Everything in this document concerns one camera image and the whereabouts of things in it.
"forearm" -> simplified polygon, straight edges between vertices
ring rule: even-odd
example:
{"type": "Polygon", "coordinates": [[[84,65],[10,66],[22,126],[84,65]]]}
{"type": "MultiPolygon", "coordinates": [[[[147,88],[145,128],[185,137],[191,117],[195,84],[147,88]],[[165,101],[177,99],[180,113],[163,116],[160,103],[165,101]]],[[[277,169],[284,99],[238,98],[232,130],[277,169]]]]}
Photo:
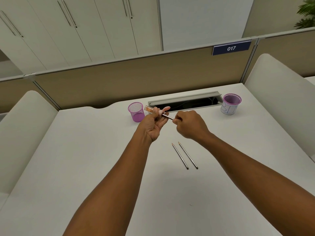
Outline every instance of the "forearm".
{"type": "Polygon", "coordinates": [[[259,212],[283,235],[315,232],[315,197],[209,133],[197,140],[259,212]]]}
{"type": "Polygon", "coordinates": [[[106,177],[73,216],[64,235],[125,235],[152,140],[136,131],[106,177]]]}

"hand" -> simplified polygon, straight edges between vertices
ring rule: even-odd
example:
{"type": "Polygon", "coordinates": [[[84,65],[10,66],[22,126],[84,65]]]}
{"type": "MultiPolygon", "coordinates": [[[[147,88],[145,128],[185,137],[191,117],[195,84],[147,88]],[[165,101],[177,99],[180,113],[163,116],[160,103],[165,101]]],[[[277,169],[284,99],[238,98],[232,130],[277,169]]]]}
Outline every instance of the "hand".
{"type": "Polygon", "coordinates": [[[160,130],[168,120],[166,117],[159,116],[159,110],[159,108],[154,107],[153,113],[146,115],[137,128],[137,131],[142,131],[147,134],[152,142],[158,138],[160,130]]]}
{"type": "Polygon", "coordinates": [[[185,138],[190,138],[196,142],[210,134],[208,127],[202,117],[196,111],[179,111],[173,123],[177,125],[177,131],[185,138]]]}

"cabinet door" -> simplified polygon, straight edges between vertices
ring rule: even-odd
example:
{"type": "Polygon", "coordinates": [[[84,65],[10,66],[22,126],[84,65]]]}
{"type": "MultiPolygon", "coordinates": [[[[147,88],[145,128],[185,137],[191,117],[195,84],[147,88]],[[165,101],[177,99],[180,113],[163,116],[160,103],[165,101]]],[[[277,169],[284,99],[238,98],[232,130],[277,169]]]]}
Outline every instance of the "cabinet door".
{"type": "Polygon", "coordinates": [[[161,51],[157,0],[126,0],[139,55],[161,51]]]}
{"type": "Polygon", "coordinates": [[[94,0],[62,0],[93,62],[114,59],[94,0]]]}
{"type": "Polygon", "coordinates": [[[91,59],[61,0],[28,0],[69,65],[91,59]]]}
{"type": "Polygon", "coordinates": [[[46,68],[0,13],[0,49],[24,74],[46,68]]]}
{"type": "Polygon", "coordinates": [[[0,9],[47,69],[68,66],[27,0],[0,0],[0,9]]]}
{"type": "Polygon", "coordinates": [[[95,0],[115,58],[138,54],[126,0],[95,0]]]}

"blue sign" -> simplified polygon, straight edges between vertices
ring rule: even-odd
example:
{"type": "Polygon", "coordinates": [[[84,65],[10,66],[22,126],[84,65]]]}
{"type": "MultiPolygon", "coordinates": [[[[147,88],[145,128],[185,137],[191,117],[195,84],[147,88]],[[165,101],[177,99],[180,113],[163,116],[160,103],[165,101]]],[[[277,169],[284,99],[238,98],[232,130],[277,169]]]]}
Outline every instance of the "blue sign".
{"type": "Polygon", "coordinates": [[[224,45],[214,46],[212,55],[221,55],[226,53],[238,52],[248,50],[250,48],[251,40],[243,42],[227,43],[224,45]]]}

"pencil cup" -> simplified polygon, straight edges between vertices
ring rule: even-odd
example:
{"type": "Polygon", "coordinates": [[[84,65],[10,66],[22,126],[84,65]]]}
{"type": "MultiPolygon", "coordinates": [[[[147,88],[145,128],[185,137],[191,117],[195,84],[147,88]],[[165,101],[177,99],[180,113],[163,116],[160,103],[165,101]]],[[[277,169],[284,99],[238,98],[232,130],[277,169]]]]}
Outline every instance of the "pencil cup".
{"type": "Polygon", "coordinates": [[[237,109],[237,106],[241,102],[242,102],[242,99],[237,94],[228,93],[223,96],[221,112],[223,112],[226,115],[233,115],[237,109]]]}
{"type": "Polygon", "coordinates": [[[144,119],[143,105],[140,102],[134,102],[128,106],[128,111],[132,116],[132,120],[135,122],[141,122],[144,119]]]}

